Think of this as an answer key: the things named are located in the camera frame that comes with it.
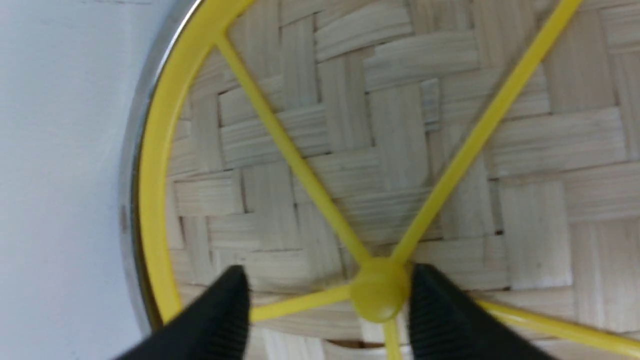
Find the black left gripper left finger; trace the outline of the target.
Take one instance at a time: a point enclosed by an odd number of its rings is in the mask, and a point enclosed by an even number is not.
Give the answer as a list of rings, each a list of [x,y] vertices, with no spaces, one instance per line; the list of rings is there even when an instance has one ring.
[[[249,334],[249,281],[244,268],[233,265],[166,326],[118,358],[242,360]]]

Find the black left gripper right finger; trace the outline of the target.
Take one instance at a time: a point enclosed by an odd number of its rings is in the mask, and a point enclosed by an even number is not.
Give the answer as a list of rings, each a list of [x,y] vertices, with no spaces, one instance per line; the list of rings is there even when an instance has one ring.
[[[409,297],[415,360],[552,360],[431,264],[416,264]]]

